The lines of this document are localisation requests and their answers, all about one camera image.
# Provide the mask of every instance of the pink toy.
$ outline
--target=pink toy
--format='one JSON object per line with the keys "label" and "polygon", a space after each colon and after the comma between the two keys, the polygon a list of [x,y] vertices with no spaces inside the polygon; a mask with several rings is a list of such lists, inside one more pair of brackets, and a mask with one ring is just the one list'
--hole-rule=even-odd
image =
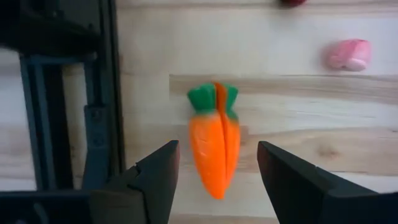
{"label": "pink toy", "polygon": [[371,60],[371,44],[366,40],[344,40],[328,56],[328,64],[333,68],[359,72]]}

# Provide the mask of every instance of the green carrot top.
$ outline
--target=green carrot top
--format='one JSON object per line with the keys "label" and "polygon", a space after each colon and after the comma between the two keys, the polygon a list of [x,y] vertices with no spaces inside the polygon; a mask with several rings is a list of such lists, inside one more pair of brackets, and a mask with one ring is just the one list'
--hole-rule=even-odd
{"label": "green carrot top", "polygon": [[193,109],[197,114],[213,113],[216,109],[216,88],[212,83],[205,83],[188,92]]}
{"label": "green carrot top", "polygon": [[236,96],[238,95],[238,89],[235,86],[232,86],[230,84],[222,83],[223,86],[227,89],[227,99],[226,99],[226,105],[225,105],[225,110],[226,111],[231,111],[232,106],[235,103]]}

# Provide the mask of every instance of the carrot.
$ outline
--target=carrot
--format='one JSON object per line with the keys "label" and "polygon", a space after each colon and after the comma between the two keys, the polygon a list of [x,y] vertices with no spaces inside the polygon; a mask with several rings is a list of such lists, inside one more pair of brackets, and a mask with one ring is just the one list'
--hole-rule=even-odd
{"label": "carrot", "polygon": [[196,111],[190,120],[190,140],[196,167],[207,191],[222,199],[226,189],[226,158],[221,116],[216,110],[216,90],[207,83],[188,92]]}
{"label": "carrot", "polygon": [[227,189],[232,181],[233,174],[239,159],[241,135],[238,116],[232,110],[232,105],[238,95],[238,89],[231,85],[214,83],[217,94],[217,110],[223,123],[225,158],[226,158],[226,185]]}

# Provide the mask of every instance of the red object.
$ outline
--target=red object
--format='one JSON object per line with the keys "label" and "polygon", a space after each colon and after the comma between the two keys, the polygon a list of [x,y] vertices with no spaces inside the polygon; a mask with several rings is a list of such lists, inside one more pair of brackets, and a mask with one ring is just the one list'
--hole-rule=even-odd
{"label": "red object", "polygon": [[306,0],[281,0],[281,1],[282,5],[285,7],[296,7],[305,3]]}

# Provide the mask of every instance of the wood grain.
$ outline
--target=wood grain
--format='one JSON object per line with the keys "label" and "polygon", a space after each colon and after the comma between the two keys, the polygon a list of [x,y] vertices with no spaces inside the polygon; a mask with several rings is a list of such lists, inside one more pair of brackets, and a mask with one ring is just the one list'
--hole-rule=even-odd
{"label": "wood grain", "polygon": [[398,77],[364,75],[171,75],[171,94],[186,94],[204,82],[219,81],[238,87],[240,94],[331,98],[398,104]]}
{"label": "wood grain", "polygon": [[83,74],[83,65],[72,65],[63,68],[65,107],[75,187],[80,187],[81,185],[87,155],[85,115],[83,110],[87,104],[87,98],[85,77]]}
{"label": "wood grain", "polygon": [[34,190],[19,57],[0,49],[0,190]]}
{"label": "wood grain", "polygon": [[[127,163],[180,140],[171,223],[275,223],[260,140],[372,189],[398,189],[397,22],[397,3],[383,0],[313,0],[291,11],[271,0],[119,0]],[[330,47],[350,38],[372,43],[371,66],[324,66]],[[240,90],[241,154],[224,200],[205,192],[187,134],[185,94],[212,80]]]}
{"label": "wood grain", "polygon": [[[132,8],[264,8],[268,12],[280,13],[280,5],[274,0],[117,0],[119,10]],[[296,9],[306,14],[388,14],[397,12],[394,0],[312,0]]]}
{"label": "wood grain", "polygon": [[172,214],[169,224],[278,224],[276,218]]}

